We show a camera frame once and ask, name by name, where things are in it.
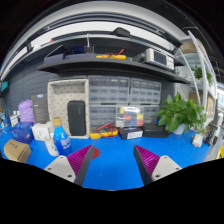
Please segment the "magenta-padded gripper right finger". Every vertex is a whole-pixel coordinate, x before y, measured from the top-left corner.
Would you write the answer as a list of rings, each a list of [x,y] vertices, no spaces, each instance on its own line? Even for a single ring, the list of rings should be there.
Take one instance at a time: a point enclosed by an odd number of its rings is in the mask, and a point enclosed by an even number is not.
[[[144,185],[181,170],[181,167],[169,156],[159,157],[141,146],[135,145],[133,154]]]

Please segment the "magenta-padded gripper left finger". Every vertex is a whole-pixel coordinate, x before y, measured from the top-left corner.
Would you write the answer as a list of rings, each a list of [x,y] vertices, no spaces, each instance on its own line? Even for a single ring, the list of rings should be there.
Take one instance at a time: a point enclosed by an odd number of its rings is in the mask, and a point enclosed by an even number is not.
[[[76,185],[82,186],[92,156],[93,145],[89,145],[69,156],[58,156],[47,167],[45,167],[44,170]]]

